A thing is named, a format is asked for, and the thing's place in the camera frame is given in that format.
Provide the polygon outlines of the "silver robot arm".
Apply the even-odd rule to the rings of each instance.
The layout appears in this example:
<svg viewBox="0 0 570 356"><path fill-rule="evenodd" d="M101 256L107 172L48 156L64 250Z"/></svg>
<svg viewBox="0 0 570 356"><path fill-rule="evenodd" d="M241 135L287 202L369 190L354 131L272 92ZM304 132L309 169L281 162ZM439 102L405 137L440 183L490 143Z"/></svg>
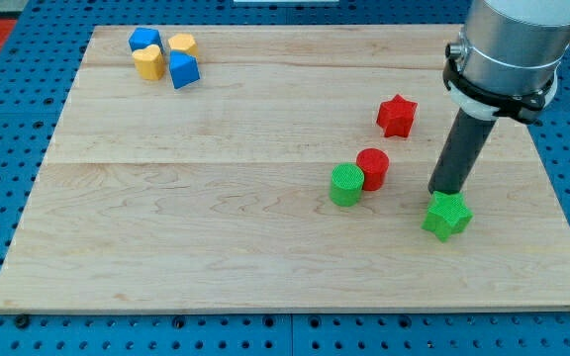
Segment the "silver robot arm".
<svg viewBox="0 0 570 356"><path fill-rule="evenodd" d="M553 100L569 45L570 0L474 0L443 83L461 114L529 125Z"/></svg>

